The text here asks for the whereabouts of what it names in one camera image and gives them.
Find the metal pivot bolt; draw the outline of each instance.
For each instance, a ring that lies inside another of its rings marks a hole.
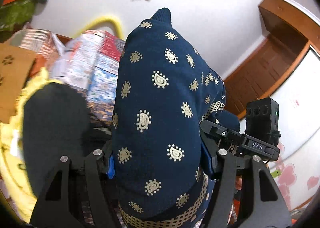
[[[96,149],[94,152],[93,152],[94,155],[101,155],[102,154],[102,150],[100,149]]]
[[[218,153],[220,154],[220,155],[226,155],[226,154],[228,154],[228,151],[226,151],[225,149],[219,149],[218,150]]]
[[[68,156],[67,155],[63,155],[61,158],[60,158],[60,161],[61,162],[66,162],[68,160]]]
[[[259,157],[258,155],[254,155],[252,157],[252,159],[255,161],[255,162],[260,162],[261,161],[261,157]]]

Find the cardboard box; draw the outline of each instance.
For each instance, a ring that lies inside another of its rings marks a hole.
[[[24,87],[36,53],[0,43],[0,122],[16,114],[16,99]]]

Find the brown cardboard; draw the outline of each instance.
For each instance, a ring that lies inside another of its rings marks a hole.
[[[15,115],[16,99],[27,79],[36,53],[0,43],[0,122]]]

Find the silver screw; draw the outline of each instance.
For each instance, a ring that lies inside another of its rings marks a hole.
[[[226,155],[226,154],[228,154],[228,151],[226,151],[225,149],[220,149],[220,150],[218,150],[218,153],[220,154],[220,155]]]
[[[260,162],[261,161],[261,157],[259,157],[258,155],[254,155],[252,157],[252,159],[255,161],[255,162]]]
[[[60,161],[61,162],[66,162],[68,160],[68,156],[67,155],[63,155],[61,158],[60,158]]]
[[[94,152],[93,152],[94,155],[101,155],[102,154],[102,150],[100,149],[96,149]]]

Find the yellow handle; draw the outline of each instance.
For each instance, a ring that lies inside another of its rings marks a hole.
[[[123,36],[123,32],[122,32],[122,29],[121,29],[121,24],[120,24],[119,19],[117,19],[114,16],[109,16],[109,15],[101,16],[101,17],[98,17],[97,19],[93,20],[92,22],[87,24],[82,30],[78,31],[77,34],[75,34],[73,36],[73,38],[78,37],[85,30],[89,30],[90,28],[93,28],[93,27],[95,27],[95,26],[97,26],[99,24],[106,23],[106,22],[110,22],[111,24],[113,24],[113,26],[115,27],[115,30],[116,30],[115,31],[116,37],[124,40],[124,36]]]

